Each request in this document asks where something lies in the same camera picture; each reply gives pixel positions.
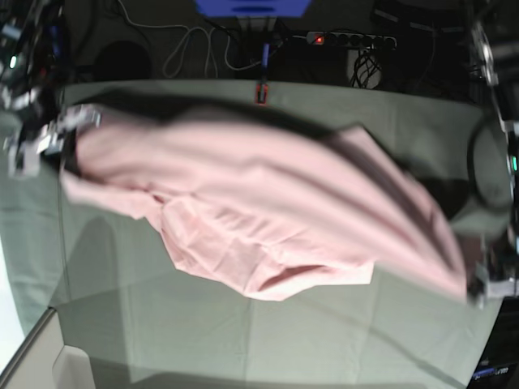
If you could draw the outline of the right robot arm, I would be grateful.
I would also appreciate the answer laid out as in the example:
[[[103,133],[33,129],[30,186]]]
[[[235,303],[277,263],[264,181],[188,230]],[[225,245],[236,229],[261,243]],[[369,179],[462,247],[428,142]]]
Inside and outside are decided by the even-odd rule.
[[[63,1],[1,2],[1,109],[22,120],[56,115],[70,42]]]

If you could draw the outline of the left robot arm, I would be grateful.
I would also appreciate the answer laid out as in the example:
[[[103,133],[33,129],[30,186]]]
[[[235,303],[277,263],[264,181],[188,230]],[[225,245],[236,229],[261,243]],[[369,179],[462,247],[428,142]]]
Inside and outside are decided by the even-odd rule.
[[[469,183],[477,202],[505,219],[491,257],[518,262],[518,2],[486,1],[477,10],[470,30],[478,73],[484,79],[491,108],[470,136],[466,155]],[[483,152],[481,136],[495,142],[491,166],[475,157]],[[483,187],[483,174],[503,180],[504,193]]]

